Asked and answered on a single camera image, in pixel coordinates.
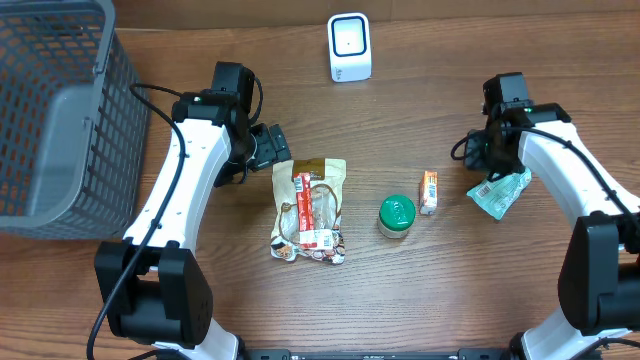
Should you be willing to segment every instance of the green cap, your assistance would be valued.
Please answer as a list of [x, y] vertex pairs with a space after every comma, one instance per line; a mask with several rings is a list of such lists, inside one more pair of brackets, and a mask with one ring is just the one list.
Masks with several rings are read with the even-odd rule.
[[380, 207], [380, 221], [392, 231], [407, 230], [415, 218], [416, 206], [404, 195], [389, 196]]

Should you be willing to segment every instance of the bin bottom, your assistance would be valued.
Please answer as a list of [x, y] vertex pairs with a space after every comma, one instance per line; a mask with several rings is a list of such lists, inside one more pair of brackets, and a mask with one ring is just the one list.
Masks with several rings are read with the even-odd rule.
[[60, 89], [50, 100], [38, 143], [31, 188], [27, 196], [27, 216], [38, 215], [58, 205], [72, 190], [76, 165], [84, 161], [84, 117], [89, 114], [92, 84]]

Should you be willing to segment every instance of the basket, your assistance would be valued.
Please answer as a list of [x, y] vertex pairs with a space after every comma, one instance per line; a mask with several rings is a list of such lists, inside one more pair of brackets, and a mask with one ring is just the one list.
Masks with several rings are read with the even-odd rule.
[[106, 239], [129, 223], [150, 113], [114, 25], [107, 0], [0, 2], [0, 231]]

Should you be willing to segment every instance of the wood grain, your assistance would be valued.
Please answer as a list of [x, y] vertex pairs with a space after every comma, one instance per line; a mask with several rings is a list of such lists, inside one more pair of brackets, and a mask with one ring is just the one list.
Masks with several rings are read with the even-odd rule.
[[222, 29], [320, 25], [335, 14], [371, 21], [640, 10], [640, 0], [114, 0], [117, 25], [133, 29]]
[[[482, 175], [452, 162], [449, 150], [484, 124], [482, 83], [524, 72], [532, 98], [560, 103], [594, 155], [640, 193], [638, 24], [640, 13], [374, 24], [373, 78], [340, 85], [329, 77], [323, 26], [123, 33], [121, 40], [145, 82], [179, 91], [208, 87], [216, 61], [244, 63], [264, 85], [261, 121], [282, 126], [295, 158], [347, 160], [347, 259], [337, 267], [271, 258], [269, 170], [213, 193], [197, 258], [224, 328], [254, 348], [439, 351], [504, 346], [545, 319], [558, 305], [570, 236], [539, 179], [501, 222], [465, 196]], [[152, 99], [167, 110], [174, 100]], [[154, 117], [138, 208], [168, 140], [168, 127]], [[440, 177], [436, 215], [420, 217], [403, 241], [383, 238], [375, 227], [381, 201], [416, 197], [426, 169]], [[97, 246], [2, 236], [0, 358], [83, 357], [102, 305]], [[118, 359], [143, 349], [105, 324], [96, 353]], [[618, 346], [607, 352], [638, 356]]]

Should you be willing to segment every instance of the green plastic packet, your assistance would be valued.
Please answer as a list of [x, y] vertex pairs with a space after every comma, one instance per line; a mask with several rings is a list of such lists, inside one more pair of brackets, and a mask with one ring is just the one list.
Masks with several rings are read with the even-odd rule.
[[489, 182], [485, 179], [469, 190], [467, 196], [489, 215], [500, 220], [530, 182], [531, 170], [527, 168], [522, 174], [507, 175], [498, 181]]

